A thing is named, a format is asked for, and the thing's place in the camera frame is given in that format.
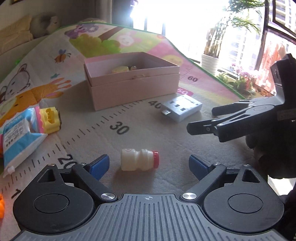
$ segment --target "black gripper base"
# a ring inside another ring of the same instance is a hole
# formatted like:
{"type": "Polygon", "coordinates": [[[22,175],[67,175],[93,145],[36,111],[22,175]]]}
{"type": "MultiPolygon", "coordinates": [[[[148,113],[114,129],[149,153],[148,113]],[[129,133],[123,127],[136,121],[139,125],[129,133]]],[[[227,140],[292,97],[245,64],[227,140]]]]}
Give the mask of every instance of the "black gripper base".
{"type": "Polygon", "coordinates": [[[198,205],[184,203],[173,194],[124,194],[114,203],[102,204],[82,227],[59,235],[21,232],[15,241],[93,240],[285,240],[276,231],[256,235],[227,232],[213,225],[198,205]]]}

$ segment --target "white plastic bottle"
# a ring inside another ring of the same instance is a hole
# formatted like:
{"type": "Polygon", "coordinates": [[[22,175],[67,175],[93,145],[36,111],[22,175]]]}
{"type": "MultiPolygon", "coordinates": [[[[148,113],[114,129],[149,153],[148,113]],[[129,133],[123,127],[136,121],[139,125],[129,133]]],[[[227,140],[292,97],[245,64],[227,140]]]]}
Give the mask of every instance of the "white plastic bottle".
{"type": "Polygon", "coordinates": [[[142,149],[122,149],[121,151],[121,170],[135,171],[140,169],[147,171],[151,168],[158,168],[159,154],[157,151],[142,149]]]}

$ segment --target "usb card reader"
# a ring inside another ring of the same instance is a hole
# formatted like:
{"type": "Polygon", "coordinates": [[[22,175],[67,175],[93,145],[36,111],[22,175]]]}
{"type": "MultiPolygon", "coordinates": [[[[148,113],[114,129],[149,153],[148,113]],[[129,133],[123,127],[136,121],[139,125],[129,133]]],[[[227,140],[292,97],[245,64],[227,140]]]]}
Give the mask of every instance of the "usb card reader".
{"type": "Polygon", "coordinates": [[[177,122],[180,122],[193,113],[200,111],[201,108],[202,103],[199,101],[188,95],[181,95],[161,104],[161,113],[171,117],[177,122]]]}

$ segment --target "white plant pot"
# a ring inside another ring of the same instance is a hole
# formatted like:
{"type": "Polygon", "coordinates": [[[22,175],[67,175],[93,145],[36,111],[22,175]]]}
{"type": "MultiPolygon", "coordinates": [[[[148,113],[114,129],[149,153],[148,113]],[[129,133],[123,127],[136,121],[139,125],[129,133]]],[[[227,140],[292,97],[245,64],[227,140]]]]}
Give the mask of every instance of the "white plant pot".
{"type": "Polygon", "coordinates": [[[215,75],[218,70],[219,59],[202,54],[202,68],[215,75]]]}

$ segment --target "red bottle cap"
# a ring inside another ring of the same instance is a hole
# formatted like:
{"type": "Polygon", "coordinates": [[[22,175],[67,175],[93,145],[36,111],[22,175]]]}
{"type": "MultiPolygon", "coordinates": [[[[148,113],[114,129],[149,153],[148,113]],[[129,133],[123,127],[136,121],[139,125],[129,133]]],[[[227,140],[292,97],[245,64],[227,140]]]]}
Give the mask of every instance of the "red bottle cap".
{"type": "Polygon", "coordinates": [[[153,158],[154,158],[153,168],[157,169],[159,166],[159,154],[158,154],[158,151],[152,151],[152,152],[153,152],[153,158]]]}

